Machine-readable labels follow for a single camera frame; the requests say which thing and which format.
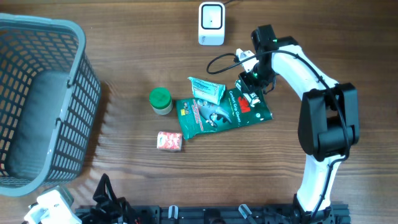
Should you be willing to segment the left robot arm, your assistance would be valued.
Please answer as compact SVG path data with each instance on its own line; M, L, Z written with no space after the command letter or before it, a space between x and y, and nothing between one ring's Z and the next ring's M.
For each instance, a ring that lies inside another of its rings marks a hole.
M124 197L117 198L107 174L101 176L94 192L93 200L97 203L95 213L103 221L133 224L141 222L129 202Z

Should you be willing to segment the green lid jar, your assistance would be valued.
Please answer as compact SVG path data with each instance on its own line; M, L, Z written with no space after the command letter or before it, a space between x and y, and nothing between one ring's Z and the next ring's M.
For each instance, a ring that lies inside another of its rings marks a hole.
M154 88L149 95L149 102L156 114L167 115L173 108L172 96L164 87Z

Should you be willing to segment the green 3M gloves package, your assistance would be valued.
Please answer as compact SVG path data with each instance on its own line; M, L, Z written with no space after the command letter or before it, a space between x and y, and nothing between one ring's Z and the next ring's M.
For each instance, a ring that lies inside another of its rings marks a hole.
M186 140L199 134L219 133L272 119L263 97L260 97L260 103L251 106L237 88L227 90L218 105L199 98L187 98L176 101L176 109Z

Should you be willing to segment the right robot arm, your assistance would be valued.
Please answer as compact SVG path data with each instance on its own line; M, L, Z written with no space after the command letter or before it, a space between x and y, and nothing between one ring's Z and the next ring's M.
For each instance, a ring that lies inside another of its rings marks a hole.
M253 52L236 51L236 62L244 67L236 86L254 107L280 75L300 98L298 140L306 164L291 221L324 221L332 213L330 193L338 167L359 141L358 92L351 83L325 75L293 37L277 38L270 25L258 27L251 39Z

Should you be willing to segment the red white patterned box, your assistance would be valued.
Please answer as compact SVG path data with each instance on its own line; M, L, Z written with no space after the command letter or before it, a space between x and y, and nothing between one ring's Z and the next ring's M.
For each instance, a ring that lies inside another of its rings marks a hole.
M160 131L157 135L157 149L166 151L181 151L182 138L182 133Z

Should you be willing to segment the white teal pouch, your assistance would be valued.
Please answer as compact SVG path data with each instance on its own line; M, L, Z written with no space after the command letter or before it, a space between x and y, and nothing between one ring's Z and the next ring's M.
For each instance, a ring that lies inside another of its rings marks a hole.
M188 77L192 84L192 92L195 98L206 100L213 104L220 104L226 90L222 84L212 83L194 77Z

